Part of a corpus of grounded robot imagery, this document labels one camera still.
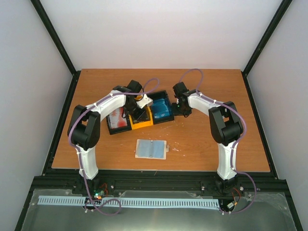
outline black metal frame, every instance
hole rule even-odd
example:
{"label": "black metal frame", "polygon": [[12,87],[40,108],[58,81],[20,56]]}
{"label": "black metal frame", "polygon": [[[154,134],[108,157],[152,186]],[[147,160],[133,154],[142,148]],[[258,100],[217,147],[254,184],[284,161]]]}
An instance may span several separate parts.
{"label": "black metal frame", "polygon": [[[75,70],[40,1],[31,0],[31,2],[37,10],[42,22],[44,23],[47,31],[49,32],[52,40],[59,50],[68,69],[72,73],[72,81],[63,105],[61,116],[56,127],[50,150],[48,152],[42,176],[34,177],[33,179],[33,183],[25,201],[24,209],[22,210],[15,229],[16,231],[19,231],[22,228],[30,200],[35,189],[71,189],[73,193],[81,193],[84,195],[86,194],[83,179],[79,175],[77,169],[53,169],[51,167],[67,117],[67,113],[78,83],[80,71]],[[262,124],[257,113],[257,108],[247,81],[248,73],[252,69],[254,63],[256,62],[257,58],[259,57],[264,46],[271,37],[291,2],[292,0],[283,0],[281,2],[277,12],[275,13],[261,41],[259,42],[256,50],[250,58],[246,68],[242,72],[242,75],[270,167],[270,172],[251,172],[250,175],[253,177],[257,188],[261,190],[261,192],[283,192],[285,194],[291,213],[293,215],[296,228],[297,230],[303,230],[287,182],[285,180],[278,179]],[[215,190],[215,172],[99,170],[97,178],[102,179],[104,182],[108,183],[109,193],[114,194],[115,196],[118,195],[119,192],[121,193],[126,190],[170,191],[172,189],[173,191],[188,191],[197,195],[213,196],[217,199],[225,199],[230,197],[229,195],[219,195]],[[253,191],[250,180],[245,176],[239,176],[237,184],[239,187],[244,187],[244,192]]]}

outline white wall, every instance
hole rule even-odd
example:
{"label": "white wall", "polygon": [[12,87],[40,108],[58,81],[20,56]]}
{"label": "white wall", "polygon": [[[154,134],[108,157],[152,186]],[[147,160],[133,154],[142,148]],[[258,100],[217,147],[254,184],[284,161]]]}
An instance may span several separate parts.
{"label": "white wall", "polygon": [[281,0],[42,0],[77,69],[243,69]]}
{"label": "white wall", "polygon": [[308,1],[296,0],[278,25],[249,83],[279,177],[308,230]]}
{"label": "white wall", "polygon": [[41,174],[71,75],[29,0],[0,5],[0,229],[12,231]]}

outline black post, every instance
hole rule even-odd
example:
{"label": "black post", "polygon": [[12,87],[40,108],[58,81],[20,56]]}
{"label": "black post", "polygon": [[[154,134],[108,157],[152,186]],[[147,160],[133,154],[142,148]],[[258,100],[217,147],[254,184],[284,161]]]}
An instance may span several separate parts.
{"label": "black post", "polygon": [[244,77],[247,77],[247,75],[251,71],[251,69],[254,66],[254,64],[256,63],[259,55],[261,54],[263,48],[267,44],[268,40],[270,39],[272,33],[276,29],[278,23],[282,19],[284,13],[288,9],[288,7],[291,4],[291,2],[292,2],[292,0],[282,0],[280,6],[278,7],[278,9],[276,11],[276,13],[274,14],[274,17],[272,18],[272,20],[270,22],[268,28],[264,32],[264,34],[263,34],[259,44],[257,45],[254,53],[252,54],[250,60],[248,61],[247,65],[246,65],[246,67],[245,67],[245,69],[243,71]]}
{"label": "black post", "polygon": [[72,61],[68,57],[68,54],[66,53],[66,50],[65,50],[63,44],[61,43],[61,40],[60,40],[59,36],[57,35],[57,32],[53,28],[53,25],[52,25],[48,15],[46,14],[46,11],[44,10],[42,3],[40,2],[40,0],[31,0],[31,2],[32,2],[35,10],[37,11],[39,17],[41,18],[43,24],[45,25],[50,37],[52,38],[54,44],[57,47],[58,51],[60,52],[60,54],[61,54],[64,62],[66,63],[69,71],[72,73],[72,75],[74,75],[76,73],[76,69],[74,68]]}

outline light blue cloth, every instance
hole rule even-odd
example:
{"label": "light blue cloth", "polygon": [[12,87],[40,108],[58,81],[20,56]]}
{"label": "light blue cloth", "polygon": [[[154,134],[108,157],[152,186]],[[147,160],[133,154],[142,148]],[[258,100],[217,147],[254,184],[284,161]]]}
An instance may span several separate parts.
{"label": "light blue cloth", "polygon": [[165,141],[139,140],[136,155],[141,158],[164,159]]}

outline brown tabletop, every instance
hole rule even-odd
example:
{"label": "brown tabletop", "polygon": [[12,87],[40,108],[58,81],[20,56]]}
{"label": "brown tabletop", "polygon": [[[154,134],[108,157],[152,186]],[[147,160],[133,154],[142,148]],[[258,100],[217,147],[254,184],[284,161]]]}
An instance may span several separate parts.
{"label": "brown tabletop", "polygon": [[[83,69],[68,112],[53,168],[79,168],[76,151],[69,146],[67,129],[77,104],[88,105],[107,95],[117,85],[126,86],[132,79],[142,85],[150,78],[160,79],[159,88],[166,90],[175,102],[172,87],[184,69]],[[219,101],[233,101],[247,123],[247,135],[239,143],[236,167],[239,171],[269,172],[257,124],[240,70],[203,70],[205,78],[200,91]],[[200,79],[195,71],[184,78],[187,88],[194,89]],[[146,88],[150,90],[155,82]],[[166,140],[170,146],[166,160],[135,158],[137,139]],[[193,109],[188,117],[176,116],[174,121],[147,128],[109,135],[106,121],[101,123],[101,137],[96,146],[99,169],[216,171],[218,146],[210,132],[209,118]]]}

